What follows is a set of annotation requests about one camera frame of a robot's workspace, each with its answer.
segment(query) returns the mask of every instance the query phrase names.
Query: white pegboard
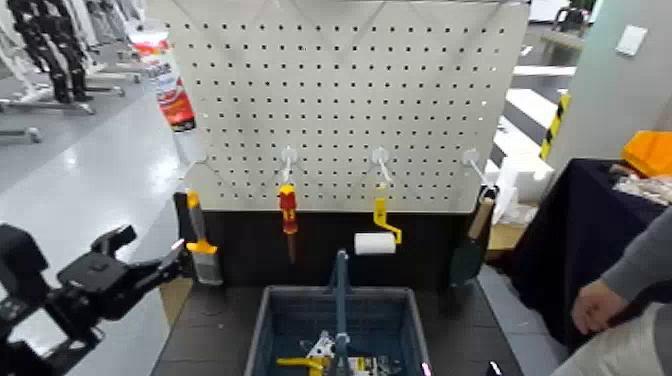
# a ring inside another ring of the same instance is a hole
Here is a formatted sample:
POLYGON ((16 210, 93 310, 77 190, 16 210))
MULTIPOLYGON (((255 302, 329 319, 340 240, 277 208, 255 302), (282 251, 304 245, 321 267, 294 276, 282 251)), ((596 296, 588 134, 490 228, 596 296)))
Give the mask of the white pegboard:
POLYGON ((395 212, 472 211, 527 25, 522 2, 150 0, 180 64, 207 164, 204 207, 277 210, 298 152, 301 210, 370 211, 390 153, 395 212), (478 165, 483 168, 487 158, 478 165))

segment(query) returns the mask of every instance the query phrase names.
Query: screwdriver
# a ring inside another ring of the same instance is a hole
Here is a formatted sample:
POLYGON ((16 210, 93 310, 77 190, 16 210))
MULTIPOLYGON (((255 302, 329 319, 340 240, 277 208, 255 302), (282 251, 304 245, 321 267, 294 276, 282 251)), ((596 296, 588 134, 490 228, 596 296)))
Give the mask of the screwdriver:
POLYGON ((280 210, 282 210, 282 231, 287 234, 287 251, 289 262, 296 262, 295 234, 299 230, 296 223, 296 193, 294 186, 284 184, 280 187, 280 210))

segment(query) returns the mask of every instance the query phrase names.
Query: wooden handle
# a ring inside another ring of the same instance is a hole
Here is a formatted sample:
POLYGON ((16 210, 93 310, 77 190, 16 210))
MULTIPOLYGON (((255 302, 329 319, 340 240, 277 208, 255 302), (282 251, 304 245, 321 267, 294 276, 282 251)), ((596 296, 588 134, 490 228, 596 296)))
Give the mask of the wooden handle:
POLYGON ((481 201, 478 212, 476 213, 474 221, 471 223, 471 227, 469 227, 469 232, 467 233, 469 239, 476 240, 478 238, 494 206, 495 200, 491 198, 486 197, 481 201))

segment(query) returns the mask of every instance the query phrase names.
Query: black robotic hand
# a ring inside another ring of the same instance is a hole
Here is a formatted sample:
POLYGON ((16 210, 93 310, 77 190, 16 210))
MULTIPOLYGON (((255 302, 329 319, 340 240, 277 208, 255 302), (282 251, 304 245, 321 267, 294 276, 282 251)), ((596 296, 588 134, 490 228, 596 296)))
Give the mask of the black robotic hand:
POLYGON ((135 240, 131 226, 107 232, 57 275, 51 288, 41 272, 48 264, 27 232, 0 225, 0 282, 8 296, 0 302, 0 375, 63 375, 102 340, 101 320, 124 317, 142 297, 184 273, 191 258, 179 240, 163 259, 126 264, 116 251, 135 240), (12 329, 44 308, 68 339, 42 357, 24 341, 8 341, 12 329))

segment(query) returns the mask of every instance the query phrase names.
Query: yellow and black striped pole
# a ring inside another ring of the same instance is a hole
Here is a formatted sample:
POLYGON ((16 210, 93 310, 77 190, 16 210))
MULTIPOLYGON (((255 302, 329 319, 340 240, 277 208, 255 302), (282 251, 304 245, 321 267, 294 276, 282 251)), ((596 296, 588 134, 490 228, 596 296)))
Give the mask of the yellow and black striped pole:
POLYGON ((544 161, 548 158, 548 155, 551 153, 551 146, 553 145, 553 140, 558 135, 558 131, 560 130, 560 125, 562 125, 564 115, 567 112, 567 107, 569 106, 570 99, 571 97, 569 96, 569 94, 563 94, 560 96, 560 103, 558 103, 558 110, 555 112, 555 116, 553 117, 551 127, 548 128, 548 131, 546 131, 546 137, 544 137, 544 140, 541 142, 541 153, 539 153, 539 158, 541 158, 544 161))

